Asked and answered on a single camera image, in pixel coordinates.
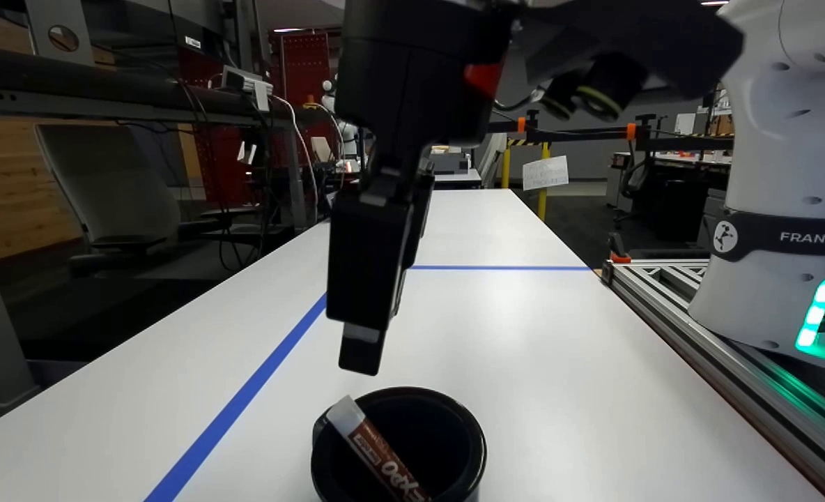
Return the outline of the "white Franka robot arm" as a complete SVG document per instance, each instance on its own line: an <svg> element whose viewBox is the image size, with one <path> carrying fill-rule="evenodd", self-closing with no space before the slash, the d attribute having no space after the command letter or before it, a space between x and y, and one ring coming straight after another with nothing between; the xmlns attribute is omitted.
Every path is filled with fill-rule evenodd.
<svg viewBox="0 0 825 502"><path fill-rule="evenodd" d="M346 0L336 115L375 138L336 193L325 315L339 366L372 375L423 234L420 154L488 132L510 43L594 115L647 78L725 90L735 139L725 218L689 315L744 345L825 368L825 0Z"/></svg>

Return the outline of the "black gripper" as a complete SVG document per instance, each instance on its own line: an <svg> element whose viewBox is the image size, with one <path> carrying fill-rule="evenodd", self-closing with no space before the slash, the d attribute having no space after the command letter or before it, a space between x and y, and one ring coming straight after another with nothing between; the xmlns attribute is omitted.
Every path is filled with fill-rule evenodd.
<svg viewBox="0 0 825 502"><path fill-rule="evenodd" d="M346 0L336 118L375 138L375 171L413 171L427 145L485 135L510 26L510 4ZM432 172L414 172L407 186L375 172L333 198L325 315L342 323L336 366L346 372L379 375L432 186Z"/></svg>

